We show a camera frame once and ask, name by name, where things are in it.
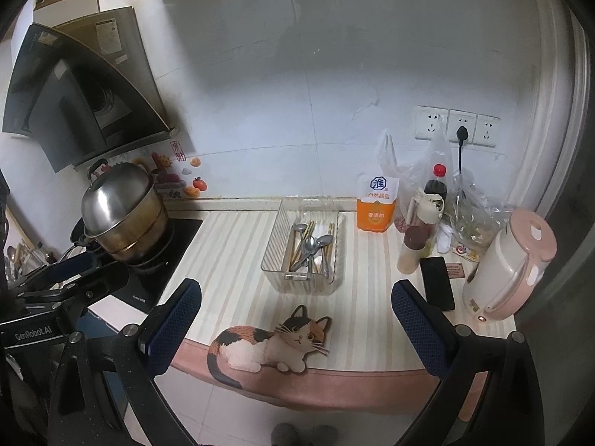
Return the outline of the oval steel spoon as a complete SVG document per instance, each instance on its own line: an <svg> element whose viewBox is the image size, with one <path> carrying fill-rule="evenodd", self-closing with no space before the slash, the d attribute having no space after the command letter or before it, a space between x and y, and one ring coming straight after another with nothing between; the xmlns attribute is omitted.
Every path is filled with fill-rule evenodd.
<svg viewBox="0 0 595 446"><path fill-rule="evenodd" d="M327 247L333 243L334 237L330 234L321 235L316 240L316 245L321 255L321 263L327 261Z"/></svg>

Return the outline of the small steel teaspoon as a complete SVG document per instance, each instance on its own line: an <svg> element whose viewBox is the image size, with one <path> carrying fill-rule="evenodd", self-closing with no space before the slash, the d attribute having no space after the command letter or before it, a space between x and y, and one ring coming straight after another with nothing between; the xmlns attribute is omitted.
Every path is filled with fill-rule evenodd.
<svg viewBox="0 0 595 446"><path fill-rule="evenodd" d="M324 276L328 283L331 283L333 281L333 277L334 277L333 264L332 264L333 250L334 250L333 244L331 244L329 247L327 247L327 261L325 261L323 263Z"/></svg>

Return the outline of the large steel spoon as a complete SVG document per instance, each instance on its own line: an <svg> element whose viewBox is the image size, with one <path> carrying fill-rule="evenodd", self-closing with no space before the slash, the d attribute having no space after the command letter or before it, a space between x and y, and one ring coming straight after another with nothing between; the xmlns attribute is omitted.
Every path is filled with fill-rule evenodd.
<svg viewBox="0 0 595 446"><path fill-rule="evenodd" d="M307 237L303 241L303 248L302 248L302 256L292 265L290 268L291 272L297 272L303 266L308 266L310 263L311 258L317 252L317 245L316 245L316 238L315 237Z"/></svg>

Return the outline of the round steel soup spoon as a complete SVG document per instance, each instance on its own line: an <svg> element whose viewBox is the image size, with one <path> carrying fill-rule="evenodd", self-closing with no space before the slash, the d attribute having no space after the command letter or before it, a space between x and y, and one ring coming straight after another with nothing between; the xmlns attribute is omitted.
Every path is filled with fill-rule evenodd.
<svg viewBox="0 0 595 446"><path fill-rule="evenodd" d="M305 223L296 223L293 227L295 239L292 245L292 262L295 262L300 256L300 250L303 245L303 238L305 237L308 226Z"/></svg>

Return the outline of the black induction cooktop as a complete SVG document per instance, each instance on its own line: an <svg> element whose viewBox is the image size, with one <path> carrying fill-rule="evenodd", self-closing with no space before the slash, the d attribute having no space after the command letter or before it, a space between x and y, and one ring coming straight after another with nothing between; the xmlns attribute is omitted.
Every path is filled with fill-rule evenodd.
<svg viewBox="0 0 595 446"><path fill-rule="evenodd" d="M123 277L115 277L110 271L107 272L110 282L119 285L117 289L111 288L111 292L126 304L148 314L156 307L202 223L202 220L170 219L163 235L145 256L123 265L113 266L116 260L99 247L88 253L99 268L107 267L119 272L126 269Z"/></svg>

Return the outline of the black smartphone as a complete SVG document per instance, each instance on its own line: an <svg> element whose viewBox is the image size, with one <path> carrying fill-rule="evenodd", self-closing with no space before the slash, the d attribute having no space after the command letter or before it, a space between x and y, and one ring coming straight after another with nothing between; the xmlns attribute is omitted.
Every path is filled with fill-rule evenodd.
<svg viewBox="0 0 595 446"><path fill-rule="evenodd" d="M421 258L419 260L425 300L442 311L454 311L455 300L445 260L442 257Z"/></svg>

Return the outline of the pink white electric kettle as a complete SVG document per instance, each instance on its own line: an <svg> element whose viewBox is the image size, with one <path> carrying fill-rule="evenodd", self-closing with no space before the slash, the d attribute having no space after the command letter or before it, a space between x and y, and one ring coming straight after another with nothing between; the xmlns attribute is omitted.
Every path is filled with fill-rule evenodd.
<svg viewBox="0 0 595 446"><path fill-rule="evenodd" d="M513 316L556 254L557 240L546 220L530 210L513 210L463 287L466 310L480 322Z"/></svg>

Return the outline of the stainless steel pot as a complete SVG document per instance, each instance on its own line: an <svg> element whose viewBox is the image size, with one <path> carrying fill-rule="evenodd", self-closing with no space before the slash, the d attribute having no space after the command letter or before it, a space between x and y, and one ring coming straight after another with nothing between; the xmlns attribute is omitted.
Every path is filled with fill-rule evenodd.
<svg viewBox="0 0 595 446"><path fill-rule="evenodd" d="M121 262L143 258L168 225L153 177L137 164L99 159L89 167L88 179L81 202L85 239Z"/></svg>

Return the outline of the clear plastic bag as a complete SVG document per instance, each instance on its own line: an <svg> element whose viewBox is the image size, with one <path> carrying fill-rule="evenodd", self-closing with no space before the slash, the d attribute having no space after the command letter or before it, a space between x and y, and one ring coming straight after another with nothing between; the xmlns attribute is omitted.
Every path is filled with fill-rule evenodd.
<svg viewBox="0 0 595 446"><path fill-rule="evenodd" d="M391 133L384 130L377 160L384 174L399 181L394 220L402 232L414 224L421 198L436 194L444 204L440 221L446 223L453 242L482 255L514 210L512 204L486 194L469 169L453 167L452 149L443 128L417 162L405 164L397 162Z"/></svg>

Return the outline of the white lidded bottle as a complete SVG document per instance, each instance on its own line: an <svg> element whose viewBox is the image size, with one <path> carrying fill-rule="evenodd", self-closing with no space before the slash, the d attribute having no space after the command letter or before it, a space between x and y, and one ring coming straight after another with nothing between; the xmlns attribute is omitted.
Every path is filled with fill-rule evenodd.
<svg viewBox="0 0 595 446"><path fill-rule="evenodd" d="M420 191L409 202L406 222L409 226L420 227L427 237L432 237L442 220L444 208L445 200L442 196Z"/></svg>

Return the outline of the red cap sauce bottle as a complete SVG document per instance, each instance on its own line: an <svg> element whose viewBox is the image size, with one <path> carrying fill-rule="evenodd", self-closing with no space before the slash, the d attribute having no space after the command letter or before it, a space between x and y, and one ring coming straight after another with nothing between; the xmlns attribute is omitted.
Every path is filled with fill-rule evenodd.
<svg viewBox="0 0 595 446"><path fill-rule="evenodd" d="M425 194L436 194L447 200L448 187L446 185L447 168L442 163L437 163L432 167L432 176L424 187Z"/></svg>

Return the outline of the black range hood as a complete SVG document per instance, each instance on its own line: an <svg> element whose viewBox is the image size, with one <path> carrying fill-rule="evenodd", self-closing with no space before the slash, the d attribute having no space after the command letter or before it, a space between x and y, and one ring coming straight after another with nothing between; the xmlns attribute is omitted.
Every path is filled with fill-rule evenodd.
<svg viewBox="0 0 595 446"><path fill-rule="evenodd" d="M54 171L170 135L134 9L30 24L2 130L34 140Z"/></svg>

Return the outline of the clear plastic utensil tray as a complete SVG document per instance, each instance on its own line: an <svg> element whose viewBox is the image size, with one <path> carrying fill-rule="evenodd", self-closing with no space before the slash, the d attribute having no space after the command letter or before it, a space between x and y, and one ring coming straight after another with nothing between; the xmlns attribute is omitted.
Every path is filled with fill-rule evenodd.
<svg viewBox="0 0 595 446"><path fill-rule="evenodd" d="M282 199L261 261L261 271L273 289L330 296L340 284L341 260L341 216L334 199Z"/></svg>

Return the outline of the black power plug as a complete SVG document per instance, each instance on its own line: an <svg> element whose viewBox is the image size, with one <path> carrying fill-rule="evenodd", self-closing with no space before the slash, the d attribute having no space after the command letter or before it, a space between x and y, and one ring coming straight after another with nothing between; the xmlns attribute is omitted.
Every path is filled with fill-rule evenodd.
<svg viewBox="0 0 595 446"><path fill-rule="evenodd" d="M465 126L460 126L456 132L456 137L460 146L462 146L469 138L468 130Z"/></svg>

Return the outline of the fruit wall stickers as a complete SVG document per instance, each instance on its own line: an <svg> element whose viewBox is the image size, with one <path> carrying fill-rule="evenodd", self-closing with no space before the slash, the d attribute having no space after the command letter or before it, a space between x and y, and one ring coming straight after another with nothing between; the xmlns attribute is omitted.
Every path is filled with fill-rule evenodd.
<svg viewBox="0 0 595 446"><path fill-rule="evenodd" d="M201 157L180 138L153 146L149 151L155 189L164 200L205 197L208 183Z"/></svg>

